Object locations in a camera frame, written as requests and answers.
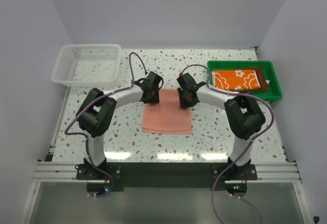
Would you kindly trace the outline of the brown towel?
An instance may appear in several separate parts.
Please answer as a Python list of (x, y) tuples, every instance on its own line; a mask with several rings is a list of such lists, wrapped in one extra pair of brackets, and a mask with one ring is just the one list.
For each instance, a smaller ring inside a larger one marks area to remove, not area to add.
[(263, 92), (269, 89), (269, 80), (261, 68), (231, 70), (229, 88), (240, 92)]

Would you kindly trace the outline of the orange patterned cream towel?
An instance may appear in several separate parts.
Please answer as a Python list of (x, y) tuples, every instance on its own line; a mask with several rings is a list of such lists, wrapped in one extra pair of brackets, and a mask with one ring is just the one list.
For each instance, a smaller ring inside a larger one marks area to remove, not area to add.
[(261, 88), (255, 70), (215, 70), (211, 72), (213, 86), (227, 91), (256, 91)]

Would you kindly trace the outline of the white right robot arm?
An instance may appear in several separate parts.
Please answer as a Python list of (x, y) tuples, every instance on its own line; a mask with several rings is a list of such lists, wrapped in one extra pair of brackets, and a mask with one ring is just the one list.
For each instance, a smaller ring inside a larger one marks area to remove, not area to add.
[(254, 96), (217, 89), (206, 82), (197, 83), (189, 73), (180, 73), (177, 89), (182, 109), (205, 103), (225, 110), (230, 130), (235, 136), (224, 177), (240, 179), (251, 162), (254, 137), (261, 131), (266, 118)]

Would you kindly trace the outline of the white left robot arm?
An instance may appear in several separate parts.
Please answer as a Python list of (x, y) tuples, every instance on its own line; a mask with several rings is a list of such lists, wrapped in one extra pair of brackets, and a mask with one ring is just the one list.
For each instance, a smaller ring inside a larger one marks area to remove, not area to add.
[(110, 126), (115, 109), (135, 102), (158, 104), (163, 83), (161, 76), (150, 72), (129, 87), (114, 89), (108, 93), (93, 88), (88, 93), (76, 115), (82, 135), (86, 138), (86, 156), (82, 168), (79, 169), (80, 173), (97, 180), (109, 178), (104, 153), (104, 133)]

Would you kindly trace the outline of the peach pink towel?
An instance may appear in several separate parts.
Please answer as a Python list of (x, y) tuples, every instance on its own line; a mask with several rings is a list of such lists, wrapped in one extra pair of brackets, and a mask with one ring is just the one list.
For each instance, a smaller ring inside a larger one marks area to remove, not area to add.
[(176, 89), (161, 89), (159, 103), (145, 105), (142, 131), (168, 135), (189, 135), (193, 132), (191, 111), (180, 108)]

